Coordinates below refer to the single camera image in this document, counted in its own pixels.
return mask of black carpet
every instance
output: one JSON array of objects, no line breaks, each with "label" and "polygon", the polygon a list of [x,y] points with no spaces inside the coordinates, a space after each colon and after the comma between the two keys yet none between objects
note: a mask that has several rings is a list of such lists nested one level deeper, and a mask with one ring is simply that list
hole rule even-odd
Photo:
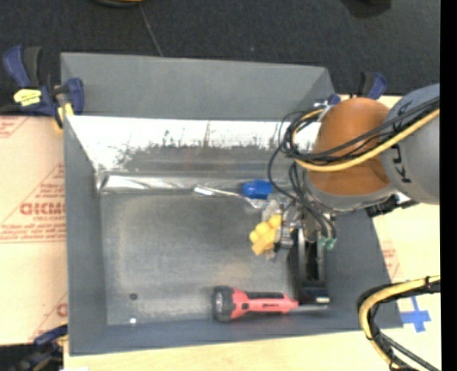
[{"label": "black carpet", "polygon": [[[13,83],[2,54],[40,45],[40,75],[58,81],[60,52],[96,51],[300,63],[329,70],[335,91],[379,71],[388,94],[440,81],[441,0],[0,0],[0,105]],[[0,370],[30,348],[0,349]]]}]

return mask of blue object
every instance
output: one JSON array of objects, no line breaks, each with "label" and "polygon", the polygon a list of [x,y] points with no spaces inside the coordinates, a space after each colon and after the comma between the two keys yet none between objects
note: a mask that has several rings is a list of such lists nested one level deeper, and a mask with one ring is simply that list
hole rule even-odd
[{"label": "blue object", "polygon": [[367,97],[371,99],[379,99],[387,88],[387,81],[381,73],[374,73],[374,82],[373,86],[370,88],[369,94]]},{"label": "blue object", "polygon": [[[20,106],[20,111],[31,115],[49,115],[58,119],[59,104],[54,97],[57,94],[69,94],[70,103],[73,112],[81,114],[84,109],[84,86],[78,78],[70,78],[67,83],[55,90],[49,90],[48,87],[40,86],[36,78],[37,55],[27,54],[24,56],[22,46],[13,46],[3,55],[3,65],[8,75],[17,83],[19,88],[35,87],[41,91],[41,97],[38,103],[29,106]],[[29,64],[31,71],[27,70],[26,64]]]},{"label": "blue object", "polygon": [[273,186],[267,180],[254,180],[242,186],[242,193],[251,199],[267,199],[273,192]]},{"label": "blue object", "polygon": [[428,311],[421,311],[419,309],[416,297],[412,297],[412,304],[414,305],[413,311],[400,312],[401,321],[403,323],[412,323],[415,332],[426,331],[424,323],[431,321]]}]

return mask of blue clamp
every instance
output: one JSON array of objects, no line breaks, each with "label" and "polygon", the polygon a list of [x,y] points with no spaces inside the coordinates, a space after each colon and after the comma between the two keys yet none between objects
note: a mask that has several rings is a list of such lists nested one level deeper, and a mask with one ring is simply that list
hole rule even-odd
[{"label": "blue clamp", "polygon": [[84,110],[84,85],[78,78],[70,78],[67,83],[54,89],[39,85],[37,66],[40,47],[23,48],[13,46],[3,55],[3,65],[8,75],[21,90],[33,89],[25,103],[19,103],[19,110],[30,115],[49,115],[56,118],[61,126],[58,113],[60,105],[56,97],[63,95],[72,105],[74,114]]}]

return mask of clamp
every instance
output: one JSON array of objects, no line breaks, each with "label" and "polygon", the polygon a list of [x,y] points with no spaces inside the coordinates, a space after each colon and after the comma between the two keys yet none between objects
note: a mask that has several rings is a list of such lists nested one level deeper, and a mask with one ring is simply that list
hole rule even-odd
[{"label": "clamp", "polygon": [[[55,117],[63,126],[65,114],[81,114],[84,109],[84,85],[79,78],[70,78],[64,85],[42,86],[38,78],[40,46],[24,48],[13,46],[3,55],[3,65],[8,75],[16,82],[19,91],[14,101],[19,110],[30,115],[48,115]],[[58,99],[68,100],[60,105]]]}]

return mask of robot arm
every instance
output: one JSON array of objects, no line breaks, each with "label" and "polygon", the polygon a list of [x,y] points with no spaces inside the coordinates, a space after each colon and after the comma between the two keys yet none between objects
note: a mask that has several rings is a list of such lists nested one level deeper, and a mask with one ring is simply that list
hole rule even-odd
[{"label": "robot arm", "polygon": [[407,94],[392,109],[367,97],[340,101],[304,153],[295,139],[320,114],[291,123],[281,148],[306,173],[308,199],[331,212],[381,211],[398,193],[409,203],[439,203],[439,84]]}]

